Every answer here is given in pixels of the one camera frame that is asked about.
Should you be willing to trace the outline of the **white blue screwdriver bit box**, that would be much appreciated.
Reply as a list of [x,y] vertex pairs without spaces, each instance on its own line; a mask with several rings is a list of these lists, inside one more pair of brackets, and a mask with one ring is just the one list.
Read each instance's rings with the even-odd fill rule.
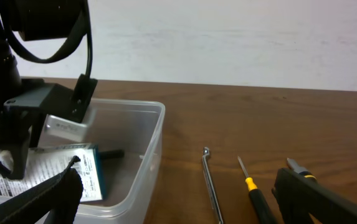
[[0,196],[15,197],[37,186],[61,173],[74,156],[80,159],[72,166],[80,175],[83,184],[80,201],[102,200],[105,184],[98,146],[84,143],[30,149],[23,179],[9,180],[0,174]]

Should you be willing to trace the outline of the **slim black yellow screwdriver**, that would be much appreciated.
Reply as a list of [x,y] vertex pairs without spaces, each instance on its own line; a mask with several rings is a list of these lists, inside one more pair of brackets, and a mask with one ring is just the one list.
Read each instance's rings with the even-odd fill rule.
[[247,184],[247,189],[249,192],[249,198],[252,202],[253,208],[259,219],[260,224],[277,224],[275,219],[262,191],[255,184],[253,178],[248,174],[247,169],[245,168],[242,159],[237,156],[241,169],[245,175],[245,182]]

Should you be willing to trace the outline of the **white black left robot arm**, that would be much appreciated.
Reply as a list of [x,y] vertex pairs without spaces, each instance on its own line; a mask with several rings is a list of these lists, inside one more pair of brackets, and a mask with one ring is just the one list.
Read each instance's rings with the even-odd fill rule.
[[[48,64],[61,61],[87,43],[86,69],[74,88],[22,78],[17,59]],[[90,11],[86,0],[0,1],[0,174],[23,178],[28,150],[39,142],[45,118],[81,123],[97,80]]]

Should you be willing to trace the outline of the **clear plastic container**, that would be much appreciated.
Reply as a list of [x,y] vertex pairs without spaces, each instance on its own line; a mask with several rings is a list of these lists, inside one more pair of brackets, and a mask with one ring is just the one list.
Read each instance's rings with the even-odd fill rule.
[[[83,141],[48,135],[44,122],[38,145],[29,150],[96,144],[105,195],[102,200],[80,201],[73,223],[142,223],[158,175],[165,107],[151,101],[105,99],[93,99],[90,106],[97,113]],[[0,196],[0,204],[11,198]]]

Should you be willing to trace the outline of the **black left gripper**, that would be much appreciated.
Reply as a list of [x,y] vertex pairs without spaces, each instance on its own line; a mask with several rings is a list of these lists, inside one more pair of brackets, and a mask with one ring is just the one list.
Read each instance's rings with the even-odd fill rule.
[[74,89],[43,79],[23,79],[24,91],[0,105],[0,174],[24,177],[28,149],[39,142],[45,117],[84,120],[98,80],[81,74]]

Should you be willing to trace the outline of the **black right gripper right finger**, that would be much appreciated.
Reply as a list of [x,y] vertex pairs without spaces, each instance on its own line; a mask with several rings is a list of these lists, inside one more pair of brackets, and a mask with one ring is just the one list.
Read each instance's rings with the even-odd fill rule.
[[285,223],[357,223],[357,204],[288,168],[278,170],[272,192]]

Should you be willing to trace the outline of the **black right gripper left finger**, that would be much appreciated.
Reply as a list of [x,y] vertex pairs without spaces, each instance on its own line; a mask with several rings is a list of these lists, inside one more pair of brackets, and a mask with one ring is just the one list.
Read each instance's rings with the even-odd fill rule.
[[73,165],[74,156],[59,174],[0,204],[0,224],[73,223],[83,193],[83,184]]

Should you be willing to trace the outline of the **stubby yellow black screwdriver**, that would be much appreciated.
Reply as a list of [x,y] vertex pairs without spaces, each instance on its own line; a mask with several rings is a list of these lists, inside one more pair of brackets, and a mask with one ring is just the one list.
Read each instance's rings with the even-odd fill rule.
[[295,159],[287,158],[287,166],[297,174],[304,176],[304,178],[317,183],[317,178],[308,169],[300,166]]

